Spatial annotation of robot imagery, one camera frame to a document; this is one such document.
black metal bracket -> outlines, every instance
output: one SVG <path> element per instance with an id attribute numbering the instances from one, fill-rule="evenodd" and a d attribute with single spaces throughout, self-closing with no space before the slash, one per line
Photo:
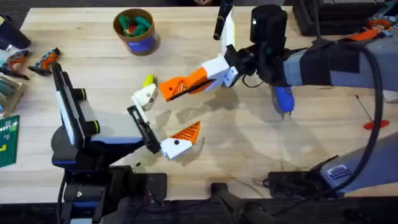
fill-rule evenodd
<path id="1" fill-rule="evenodd" d="M 264 180 L 263 185 L 269 188 L 269 192 L 273 198 L 305 198 L 315 195 L 319 192 L 330 190 L 331 187 L 322 178 L 320 169 L 324 164 L 335 159 L 333 156 L 309 171 L 293 171 L 293 172 L 270 172 L 268 179 Z M 333 193 L 316 198 L 334 199 L 340 198 L 343 194 Z"/>
<path id="2" fill-rule="evenodd" d="M 166 174 L 134 174 L 130 166 L 111 166 L 101 172 L 70 172 L 67 175 L 62 206 L 62 220 L 74 218 L 102 218 L 116 212 L 122 199 L 130 197 L 160 202 L 166 198 Z"/>
<path id="3" fill-rule="evenodd" d="M 153 154 L 158 153 L 160 151 L 160 143 L 150 126 L 144 122 L 141 114 L 137 110 L 137 107 L 135 105 L 130 106 L 129 108 L 127 108 L 127 111 L 132 116 L 135 124 L 137 125 L 137 128 L 142 135 L 142 140 L 144 141 L 145 146 Z"/>

yellow part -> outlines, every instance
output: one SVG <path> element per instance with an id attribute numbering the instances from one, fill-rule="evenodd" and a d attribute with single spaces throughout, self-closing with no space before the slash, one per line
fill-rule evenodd
<path id="1" fill-rule="evenodd" d="M 95 124 L 95 131 L 97 134 L 99 134 L 97 121 L 94 121 L 94 124 Z"/>
<path id="2" fill-rule="evenodd" d="M 0 148 L 0 152 L 3 152 L 7 149 L 7 145 L 2 145 L 2 148 Z"/>
<path id="3" fill-rule="evenodd" d="M 144 83 L 142 84 L 142 87 L 145 88 L 147 86 L 149 86 L 150 84 L 152 84 L 154 82 L 155 78 L 153 74 L 148 75 L 145 80 Z"/>

light wood surface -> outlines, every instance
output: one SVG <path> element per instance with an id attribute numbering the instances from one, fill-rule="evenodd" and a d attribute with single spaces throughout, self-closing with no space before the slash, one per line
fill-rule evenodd
<path id="1" fill-rule="evenodd" d="M 237 7 L 236 47 L 249 41 L 251 7 Z M 22 31 L 32 40 L 28 64 L 58 47 L 59 62 L 75 87 L 84 87 L 91 106 L 109 113 L 127 113 L 130 95 L 148 74 L 160 81 L 188 75 L 220 51 L 212 39 L 218 8 L 147 8 L 161 37 L 152 55 L 130 54 L 112 29 L 112 21 L 124 8 L 31 9 Z M 298 34 L 291 8 L 287 47 L 309 46 L 312 38 Z M 21 116 L 17 163 L 0 169 L 0 203 L 54 202 L 62 170 L 51 164 L 50 140 L 61 125 L 52 77 L 40 77 L 28 69 L 29 89 L 16 108 Z M 198 120 L 200 136 L 192 151 L 168 161 L 146 148 L 117 164 L 138 172 L 169 175 L 168 199 L 208 197 L 211 182 L 227 182 L 240 197 L 269 197 L 253 183 L 270 171 L 309 169 L 315 164 L 366 144 L 369 131 L 362 128 L 365 112 L 356 101 L 359 94 L 373 110 L 371 90 L 353 88 L 293 88 L 296 106 L 292 118 L 274 111 L 267 85 L 250 89 L 240 81 L 230 89 L 183 96 L 166 103 L 159 95 L 147 113 L 161 136 L 171 135 Z M 381 136 L 398 129 L 398 108 L 386 105 L 390 126 Z M 350 196 L 397 195 L 394 184 L 362 189 Z"/>

green object in cup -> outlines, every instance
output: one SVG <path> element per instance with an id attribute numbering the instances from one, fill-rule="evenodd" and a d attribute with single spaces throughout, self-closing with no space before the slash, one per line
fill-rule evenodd
<path id="1" fill-rule="evenodd" d="M 136 17 L 134 18 L 134 21 L 135 21 L 137 24 L 139 24 L 139 25 L 143 25 L 147 30 L 150 29 L 151 24 L 150 24 L 150 22 L 148 22 L 147 19 L 145 19 L 145 18 L 143 18 L 143 17 L 141 17 L 141 16 L 136 16 Z"/>
<path id="2" fill-rule="evenodd" d="M 148 30 L 143 25 L 138 25 L 135 31 L 132 33 L 133 37 L 145 34 Z"/>

